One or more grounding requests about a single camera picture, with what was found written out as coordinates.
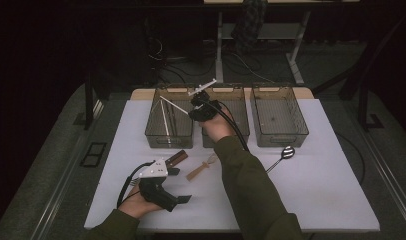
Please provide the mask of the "person's right hand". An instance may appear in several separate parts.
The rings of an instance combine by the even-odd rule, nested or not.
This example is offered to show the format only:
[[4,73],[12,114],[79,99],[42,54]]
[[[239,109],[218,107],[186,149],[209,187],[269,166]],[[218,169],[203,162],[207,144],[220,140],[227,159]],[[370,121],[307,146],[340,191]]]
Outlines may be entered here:
[[207,135],[214,143],[217,143],[224,137],[235,135],[234,129],[220,114],[217,114],[211,120],[200,122],[199,126],[206,131]]

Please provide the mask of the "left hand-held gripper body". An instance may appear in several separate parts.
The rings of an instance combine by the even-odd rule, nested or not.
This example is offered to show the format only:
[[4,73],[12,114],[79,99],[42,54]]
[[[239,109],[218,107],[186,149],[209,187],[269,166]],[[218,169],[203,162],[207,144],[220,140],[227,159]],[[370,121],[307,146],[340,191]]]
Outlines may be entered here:
[[146,201],[171,212],[178,204],[178,199],[162,186],[168,174],[165,161],[159,159],[139,174],[139,188]]

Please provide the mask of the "dark metal stand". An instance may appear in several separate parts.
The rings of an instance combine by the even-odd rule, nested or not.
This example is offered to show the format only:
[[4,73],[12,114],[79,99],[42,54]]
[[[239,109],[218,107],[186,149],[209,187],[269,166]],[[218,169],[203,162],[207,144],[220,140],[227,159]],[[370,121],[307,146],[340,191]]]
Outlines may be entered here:
[[370,26],[362,56],[349,69],[312,89],[319,94],[342,81],[339,97],[350,100],[359,96],[357,119],[363,129],[377,128],[377,119],[369,123],[368,93],[378,94],[406,130],[406,15],[396,21],[385,19]]
[[88,130],[94,120],[94,106],[98,100],[107,100],[110,83],[101,70],[89,70],[85,75],[85,125]]

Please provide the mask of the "black slotted spoon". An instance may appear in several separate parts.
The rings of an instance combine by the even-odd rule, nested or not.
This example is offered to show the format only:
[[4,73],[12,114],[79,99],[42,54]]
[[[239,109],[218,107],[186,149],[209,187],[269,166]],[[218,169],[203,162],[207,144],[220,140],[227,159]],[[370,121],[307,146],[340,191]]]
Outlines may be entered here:
[[280,155],[280,159],[277,160],[274,164],[272,164],[266,172],[269,173],[272,171],[282,160],[284,159],[290,159],[295,155],[295,149],[292,146],[286,146],[282,151]]

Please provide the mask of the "black metal chopstick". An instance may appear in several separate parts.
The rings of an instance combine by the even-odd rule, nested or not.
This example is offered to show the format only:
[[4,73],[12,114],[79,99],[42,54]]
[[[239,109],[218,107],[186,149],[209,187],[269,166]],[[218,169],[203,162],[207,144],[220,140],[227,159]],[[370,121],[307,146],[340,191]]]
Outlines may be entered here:
[[177,131],[177,121],[176,121],[176,110],[173,106],[171,106],[171,125],[172,125],[172,131],[174,136],[178,135]]
[[174,122],[173,122],[173,112],[172,112],[172,107],[170,104],[166,103],[166,114],[167,114],[167,125],[168,125],[168,129],[169,129],[169,133],[170,135],[174,134]]

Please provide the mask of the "smoked clear plastic bin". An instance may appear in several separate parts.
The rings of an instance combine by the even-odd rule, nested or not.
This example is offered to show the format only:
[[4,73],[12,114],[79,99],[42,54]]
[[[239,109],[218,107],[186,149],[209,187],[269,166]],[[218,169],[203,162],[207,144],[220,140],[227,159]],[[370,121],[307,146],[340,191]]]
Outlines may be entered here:
[[301,147],[309,130],[288,86],[254,84],[250,102],[259,147]]
[[160,100],[162,100],[160,96],[163,96],[189,113],[193,106],[188,93],[192,90],[193,87],[186,84],[160,86],[155,90],[145,129],[145,136],[151,148],[190,149],[193,147],[194,123],[189,115],[175,108],[178,135],[167,136],[160,106]]
[[229,111],[232,121],[240,131],[239,142],[247,145],[250,135],[244,87],[240,84],[214,84],[205,89],[208,94],[208,110],[218,115],[222,109]]

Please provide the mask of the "small wooden utensil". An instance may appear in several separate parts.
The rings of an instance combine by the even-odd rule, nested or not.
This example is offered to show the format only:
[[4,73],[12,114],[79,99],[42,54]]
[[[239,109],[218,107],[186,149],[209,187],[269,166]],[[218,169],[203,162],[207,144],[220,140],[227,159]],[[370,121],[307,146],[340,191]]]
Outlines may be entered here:
[[218,160],[216,154],[212,154],[206,161],[204,161],[199,167],[191,171],[186,175],[188,181],[192,181],[198,174],[200,174],[204,169],[209,168],[211,164]]

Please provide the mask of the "person's left hand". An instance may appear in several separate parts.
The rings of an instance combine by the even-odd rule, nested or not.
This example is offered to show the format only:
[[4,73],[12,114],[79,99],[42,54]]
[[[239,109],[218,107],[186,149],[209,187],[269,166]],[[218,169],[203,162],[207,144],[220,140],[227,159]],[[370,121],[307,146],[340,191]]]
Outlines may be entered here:
[[148,213],[161,210],[161,207],[146,201],[140,193],[137,192],[128,196],[118,209],[131,217],[140,219]]

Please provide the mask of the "white chopstick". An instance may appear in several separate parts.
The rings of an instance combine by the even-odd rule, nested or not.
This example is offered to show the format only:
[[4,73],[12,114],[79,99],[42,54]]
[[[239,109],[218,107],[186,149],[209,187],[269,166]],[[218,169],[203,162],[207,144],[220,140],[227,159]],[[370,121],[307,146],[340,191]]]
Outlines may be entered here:
[[166,98],[163,97],[163,96],[160,96],[160,98],[161,98],[162,100],[164,100],[165,102],[167,102],[168,104],[170,104],[171,106],[173,106],[174,108],[176,108],[176,109],[178,109],[179,111],[181,111],[182,113],[188,115],[188,112],[187,112],[186,110],[184,110],[184,109],[181,108],[180,106],[176,105],[176,104],[173,103],[172,101],[166,99]]
[[170,136],[170,130],[169,130],[169,125],[168,125],[168,118],[167,118],[167,108],[165,107],[164,100],[160,100],[160,106],[161,106],[161,111],[162,111],[162,117],[163,117],[163,123],[166,131],[166,135]]

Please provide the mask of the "dark patterned cloth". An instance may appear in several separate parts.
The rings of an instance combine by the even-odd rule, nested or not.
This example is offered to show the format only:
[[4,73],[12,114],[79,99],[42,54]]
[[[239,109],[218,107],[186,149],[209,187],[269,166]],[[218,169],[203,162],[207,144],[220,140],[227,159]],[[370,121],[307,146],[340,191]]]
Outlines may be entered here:
[[231,37],[238,54],[246,54],[257,42],[265,20],[268,0],[244,0],[242,14],[238,18]]

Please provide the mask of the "wooden-handled knife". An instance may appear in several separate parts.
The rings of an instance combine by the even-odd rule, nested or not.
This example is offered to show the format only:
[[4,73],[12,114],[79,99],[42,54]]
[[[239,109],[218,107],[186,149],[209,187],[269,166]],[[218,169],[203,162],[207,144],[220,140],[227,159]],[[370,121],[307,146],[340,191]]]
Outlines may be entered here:
[[167,167],[168,167],[168,168],[172,168],[172,167],[178,165],[180,162],[182,162],[183,160],[185,160],[185,159],[187,159],[187,158],[188,158],[188,155],[187,155],[187,154],[182,154],[182,155],[180,155],[179,157],[177,157],[177,158],[175,158],[174,160],[172,160],[171,162],[169,162],[169,163],[167,164]]

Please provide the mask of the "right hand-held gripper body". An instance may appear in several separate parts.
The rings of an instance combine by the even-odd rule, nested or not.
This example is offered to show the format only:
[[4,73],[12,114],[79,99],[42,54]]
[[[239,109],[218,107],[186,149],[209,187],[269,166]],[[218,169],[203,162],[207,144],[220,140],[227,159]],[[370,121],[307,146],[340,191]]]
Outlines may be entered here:
[[191,104],[193,110],[188,113],[189,117],[198,122],[205,122],[213,119],[220,111],[221,106],[217,100],[211,100],[209,94],[205,91],[206,88],[217,82],[213,79],[211,82],[199,85],[193,92],[188,95],[192,97]]

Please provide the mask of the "white table cover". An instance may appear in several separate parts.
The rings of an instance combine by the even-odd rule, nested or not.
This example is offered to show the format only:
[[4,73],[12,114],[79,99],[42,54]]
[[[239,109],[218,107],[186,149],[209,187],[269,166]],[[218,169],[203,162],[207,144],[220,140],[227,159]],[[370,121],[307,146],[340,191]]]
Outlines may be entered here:
[[[149,100],[126,103],[106,164],[92,201],[85,228],[100,223],[115,208],[119,193],[132,171],[144,162],[169,158],[172,149],[150,148],[145,127]],[[309,134],[289,160],[279,148],[260,148],[254,137],[250,152],[269,169],[286,209],[296,214],[305,232],[369,232],[380,224],[317,99],[299,102]],[[212,151],[202,145],[201,129],[194,129],[193,146],[179,163],[179,174],[166,179],[165,190],[190,200],[173,211],[156,211],[142,218],[142,232],[236,232],[236,223],[222,180],[221,166],[213,163],[193,180],[186,176],[201,165]]]

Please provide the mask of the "desk with metal legs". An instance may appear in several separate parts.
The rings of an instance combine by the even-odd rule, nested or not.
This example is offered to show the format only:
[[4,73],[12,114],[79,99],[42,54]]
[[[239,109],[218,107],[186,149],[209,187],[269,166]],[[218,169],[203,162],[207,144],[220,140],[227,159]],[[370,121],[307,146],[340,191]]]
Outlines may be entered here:
[[[269,6],[278,9],[280,5],[291,7],[309,7],[321,6],[322,4],[339,6],[340,4],[353,4],[360,0],[267,0]],[[243,0],[204,0],[206,6],[234,6],[238,7]],[[293,40],[294,45],[290,52],[286,54],[288,68],[292,73],[296,84],[302,85],[304,80],[299,70],[296,58],[303,42],[304,34],[311,16],[311,10],[304,10],[301,19],[292,23],[267,23],[261,28],[259,38],[262,40]],[[223,10],[218,12],[217,20],[217,40],[216,40],[216,58],[215,58],[215,75],[219,83],[224,80],[223,61],[222,61],[222,41],[231,39],[230,33],[233,30],[232,23],[223,22]]]

